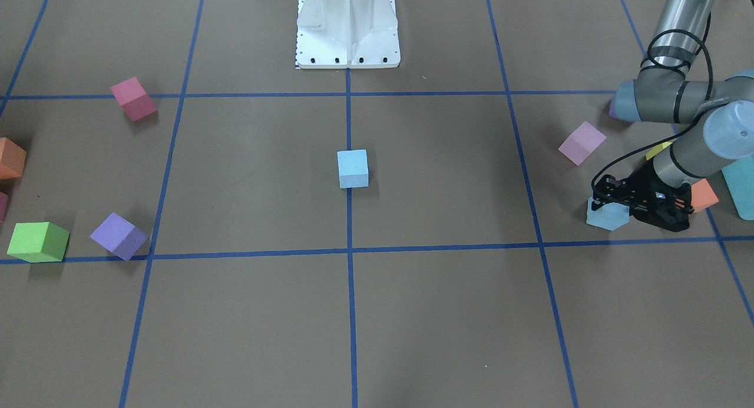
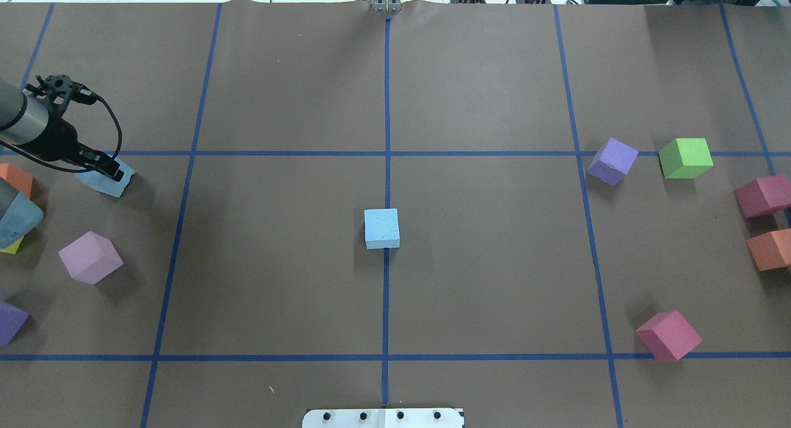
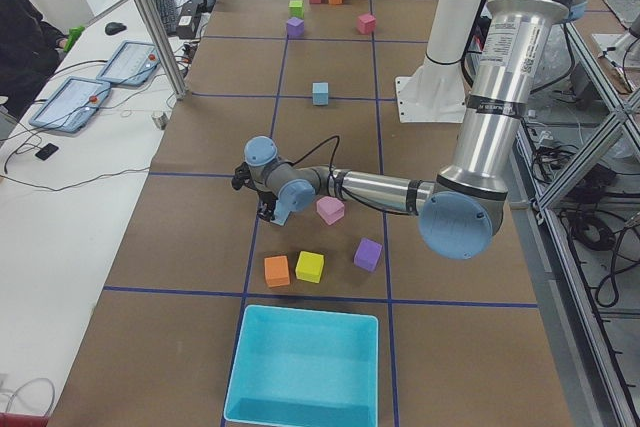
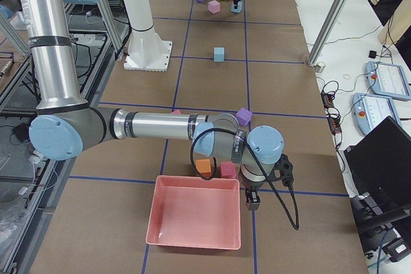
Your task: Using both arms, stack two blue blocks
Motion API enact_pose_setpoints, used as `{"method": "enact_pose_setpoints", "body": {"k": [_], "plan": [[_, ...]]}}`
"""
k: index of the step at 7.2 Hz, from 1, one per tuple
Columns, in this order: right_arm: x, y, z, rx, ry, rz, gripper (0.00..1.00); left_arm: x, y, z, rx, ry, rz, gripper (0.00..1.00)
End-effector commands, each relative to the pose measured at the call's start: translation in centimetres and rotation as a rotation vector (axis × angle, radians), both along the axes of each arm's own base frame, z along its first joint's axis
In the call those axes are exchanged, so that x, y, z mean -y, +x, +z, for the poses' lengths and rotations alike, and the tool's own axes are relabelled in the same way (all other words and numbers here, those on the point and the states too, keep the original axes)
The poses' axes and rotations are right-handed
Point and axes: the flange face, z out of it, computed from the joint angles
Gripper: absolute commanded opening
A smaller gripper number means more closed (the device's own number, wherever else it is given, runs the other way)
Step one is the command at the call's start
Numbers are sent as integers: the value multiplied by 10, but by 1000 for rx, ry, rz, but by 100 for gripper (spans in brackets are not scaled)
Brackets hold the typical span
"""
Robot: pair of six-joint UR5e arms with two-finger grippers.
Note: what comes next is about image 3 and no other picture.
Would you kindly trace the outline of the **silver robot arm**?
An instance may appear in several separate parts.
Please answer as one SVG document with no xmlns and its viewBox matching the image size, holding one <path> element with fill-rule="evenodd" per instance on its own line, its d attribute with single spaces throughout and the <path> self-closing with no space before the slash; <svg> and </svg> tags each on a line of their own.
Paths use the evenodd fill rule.
<svg viewBox="0 0 640 427">
<path fill-rule="evenodd" d="M 432 182 L 306 167 L 265 136 L 249 140 L 235 189 L 259 198 L 257 214 L 299 212 L 320 196 L 355 200 L 386 213 L 415 215 L 426 245 L 451 259 L 483 252 L 503 221 L 502 174 L 531 95 L 551 28 L 580 18 L 587 0 L 439 0 L 424 61 L 397 79 L 405 121 L 460 127 L 450 165 Z"/>
</svg>

